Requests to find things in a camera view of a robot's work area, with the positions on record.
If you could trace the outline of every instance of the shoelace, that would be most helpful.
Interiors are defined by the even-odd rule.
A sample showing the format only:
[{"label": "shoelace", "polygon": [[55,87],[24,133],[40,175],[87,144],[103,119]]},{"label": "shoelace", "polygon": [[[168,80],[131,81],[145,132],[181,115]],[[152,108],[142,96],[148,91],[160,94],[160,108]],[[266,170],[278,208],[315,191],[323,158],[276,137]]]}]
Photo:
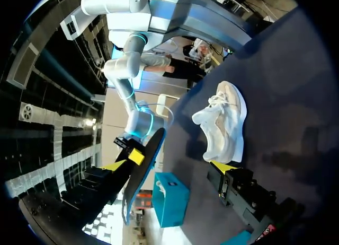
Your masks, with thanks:
[{"label": "shoelace", "polygon": [[219,91],[216,95],[214,95],[214,96],[212,96],[208,99],[208,103],[209,103],[208,107],[219,106],[221,113],[224,114],[225,110],[223,108],[223,105],[224,104],[231,104],[226,99],[227,99],[226,94],[223,93],[222,91]]}]

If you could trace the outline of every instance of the person's arm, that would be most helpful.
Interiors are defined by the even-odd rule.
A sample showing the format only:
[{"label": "person's arm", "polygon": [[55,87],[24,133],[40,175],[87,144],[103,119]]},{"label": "person's arm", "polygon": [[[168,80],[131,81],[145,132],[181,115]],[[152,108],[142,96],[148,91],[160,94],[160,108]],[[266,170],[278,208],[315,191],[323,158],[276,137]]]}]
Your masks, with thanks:
[{"label": "person's arm", "polygon": [[147,72],[164,72],[165,66],[145,66],[144,71]]},{"label": "person's arm", "polygon": [[168,72],[173,73],[174,66],[145,66],[144,71],[147,72]]}]

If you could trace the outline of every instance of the shoe sole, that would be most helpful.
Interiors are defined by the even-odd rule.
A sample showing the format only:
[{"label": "shoe sole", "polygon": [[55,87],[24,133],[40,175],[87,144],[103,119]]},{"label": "shoe sole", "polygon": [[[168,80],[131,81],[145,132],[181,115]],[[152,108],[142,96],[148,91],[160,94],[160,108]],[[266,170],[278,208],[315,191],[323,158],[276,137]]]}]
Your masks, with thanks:
[{"label": "shoe sole", "polygon": [[239,101],[240,101],[240,118],[239,118],[240,129],[239,129],[239,133],[238,133],[237,140],[235,143],[234,154],[232,157],[232,161],[240,163],[243,159],[243,151],[244,151],[243,126],[244,126],[244,122],[247,116],[247,108],[246,108],[245,99],[243,98],[238,88],[235,87],[230,82],[229,84],[232,85],[235,91],[237,92]]}]

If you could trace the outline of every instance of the hand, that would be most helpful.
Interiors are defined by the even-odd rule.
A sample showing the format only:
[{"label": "hand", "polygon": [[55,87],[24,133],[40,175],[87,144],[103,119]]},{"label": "hand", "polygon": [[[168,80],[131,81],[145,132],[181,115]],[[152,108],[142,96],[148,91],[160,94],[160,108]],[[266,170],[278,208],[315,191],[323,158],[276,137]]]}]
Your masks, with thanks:
[{"label": "hand", "polygon": [[165,66],[165,72],[173,74],[175,70],[174,66]]}]

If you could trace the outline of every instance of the white shirt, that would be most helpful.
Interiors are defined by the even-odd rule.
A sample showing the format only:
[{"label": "white shirt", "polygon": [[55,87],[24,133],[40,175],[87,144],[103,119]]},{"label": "white shirt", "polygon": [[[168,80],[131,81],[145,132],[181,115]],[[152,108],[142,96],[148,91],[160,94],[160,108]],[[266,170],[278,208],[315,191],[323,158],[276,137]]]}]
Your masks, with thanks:
[{"label": "white shirt", "polygon": [[[146,66],[168,66],[171,63],[171,59],[165,56],[159,56],[152,53],[145,53],[141,55],[140,70],[144,70]],[[152,72],[154,74],[162,76],[165,72]]]}]

